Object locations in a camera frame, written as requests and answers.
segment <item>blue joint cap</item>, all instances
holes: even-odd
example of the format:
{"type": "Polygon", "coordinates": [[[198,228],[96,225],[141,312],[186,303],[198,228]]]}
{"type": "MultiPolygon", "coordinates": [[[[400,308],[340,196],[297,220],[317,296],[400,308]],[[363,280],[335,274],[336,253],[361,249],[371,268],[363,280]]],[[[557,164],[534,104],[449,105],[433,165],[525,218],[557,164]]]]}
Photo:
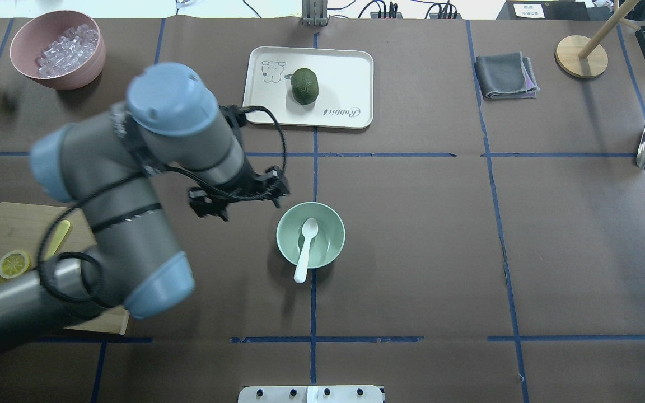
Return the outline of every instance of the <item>blue joint cap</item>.
{"type": "Polygon", "coordinates": [[[71,202],[72,197],[66,189],[61,172],[61,147],[66,132],[72,127],[74,123],[65,125],[36,141],[29,153],[29,168],[34,174],[34,179],[44,187],[44,191],[52,199],[64,203],[71,202]]]}
{"type": "Polygon", "coordinates": [[[150,66],[128,85],[126,106],[147,130],[172,137],[199,133],[220,114],[198,74],[180,63],[150,66]]]}
{"type": "Polygon", "coordinates": [[[133,318],[148,318],[186,299],[194,288],[186,253],[178,252],[138,285],[123,306],[133,318]]]}

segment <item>green fruit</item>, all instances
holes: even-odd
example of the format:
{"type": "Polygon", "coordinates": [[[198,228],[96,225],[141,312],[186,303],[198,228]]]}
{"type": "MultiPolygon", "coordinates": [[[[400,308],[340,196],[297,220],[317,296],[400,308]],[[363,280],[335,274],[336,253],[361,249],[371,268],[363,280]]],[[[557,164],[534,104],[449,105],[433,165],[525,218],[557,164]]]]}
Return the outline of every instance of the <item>green fruit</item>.
{"type": "Polygon", "coordinates": [[[292,97],[301,105],[315,102],[317,99],[317,76],[311,69],[297,69],[291,77],[292,97]]]}

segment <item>pink bowl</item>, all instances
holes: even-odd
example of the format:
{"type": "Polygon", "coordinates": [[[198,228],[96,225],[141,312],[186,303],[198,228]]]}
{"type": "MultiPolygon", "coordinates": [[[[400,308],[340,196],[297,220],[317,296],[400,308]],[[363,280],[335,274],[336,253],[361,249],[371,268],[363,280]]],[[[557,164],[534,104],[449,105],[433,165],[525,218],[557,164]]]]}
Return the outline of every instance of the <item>pink bowl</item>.
{"type": "Polygon", "coordinates": [[[106,45],[101,30],[90,16],[78,11],[53,11],[26,23],[11,40],[11,64],[24,76],[55,90],[75,90],[92,82],[103,70],[106,45]],[[99,39],[94,53],[73,71],[51,78],[39,77],[36,59],[52,41],[59,39],[69,28],[87,24],[98,31],[99,39]]]}

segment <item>green bowl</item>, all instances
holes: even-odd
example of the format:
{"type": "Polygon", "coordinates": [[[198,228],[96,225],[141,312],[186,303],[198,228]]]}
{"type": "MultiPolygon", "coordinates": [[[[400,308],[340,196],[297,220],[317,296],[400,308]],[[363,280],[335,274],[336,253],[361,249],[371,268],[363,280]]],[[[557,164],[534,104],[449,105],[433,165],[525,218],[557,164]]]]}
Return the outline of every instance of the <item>green bowl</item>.
{"type": "Polygon", "coordinates": [[[322,203],[308,201],[286,211],[278,223],[275,239],[280,253],[297,265],[302,247],[302,225],[309,218],[317,219],[317,235],[310,242],[308,268],[317,269],[335,260],[345,245],[345,225],[335,210],[322,203]]]}

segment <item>folded towel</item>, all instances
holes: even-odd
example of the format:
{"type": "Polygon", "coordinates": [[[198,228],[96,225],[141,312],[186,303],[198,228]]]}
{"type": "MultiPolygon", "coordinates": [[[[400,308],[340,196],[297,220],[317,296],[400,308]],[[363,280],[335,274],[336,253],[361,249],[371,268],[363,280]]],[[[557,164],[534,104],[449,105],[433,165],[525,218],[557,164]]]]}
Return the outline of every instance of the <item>folded towel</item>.
{"type": "Polygon", "coordinates": [[[476,77],[489,99],[535,99],[539,86],[529,57],[522,53],[477,56],[476,77]]]}

